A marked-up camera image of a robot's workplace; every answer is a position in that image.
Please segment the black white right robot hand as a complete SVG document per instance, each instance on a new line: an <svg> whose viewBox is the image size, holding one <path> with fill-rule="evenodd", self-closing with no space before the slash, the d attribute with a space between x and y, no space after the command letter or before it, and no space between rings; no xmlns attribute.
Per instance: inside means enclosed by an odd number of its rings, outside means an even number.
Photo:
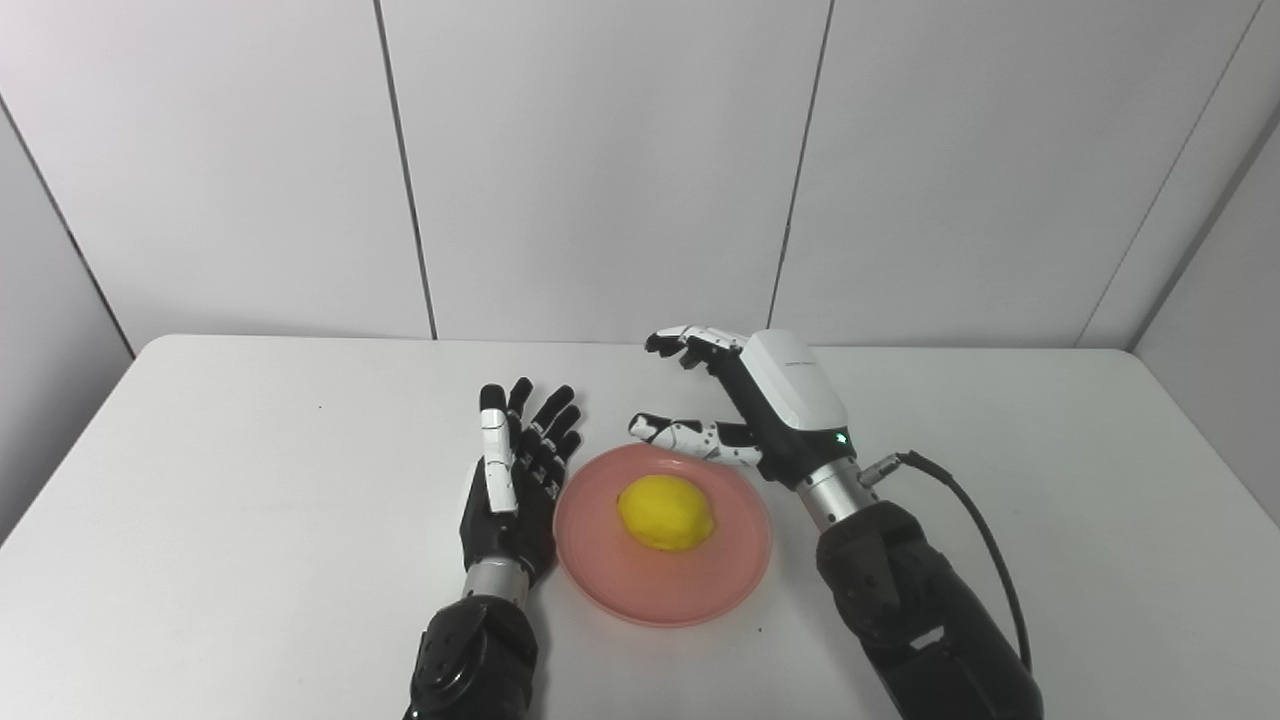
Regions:
<svg viewBox="0 0 1280 720"><path fill-rule="evenodd" d="M849 415L812 348L782 329L750 336L677 325L649 336L645 350L703 365L739 411L740 421L672 419L639 413L628 433L671 452L755 468L787 489L859 473Z"/></svg>

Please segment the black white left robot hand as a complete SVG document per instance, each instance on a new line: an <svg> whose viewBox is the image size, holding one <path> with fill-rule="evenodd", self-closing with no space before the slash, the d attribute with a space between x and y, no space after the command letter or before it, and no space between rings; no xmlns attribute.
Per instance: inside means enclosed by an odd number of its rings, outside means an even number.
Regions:
<svg viewBox="0 0 1280 720"><path fill-rule="evenodd" d="M532 382L484 386L479 395L483 455L474 470L460 524L463 565L484 559L520 562L535 585L554 565L552 521L570 459L582 443L582 416L571 386L561 386L531 418Z"/></svg>

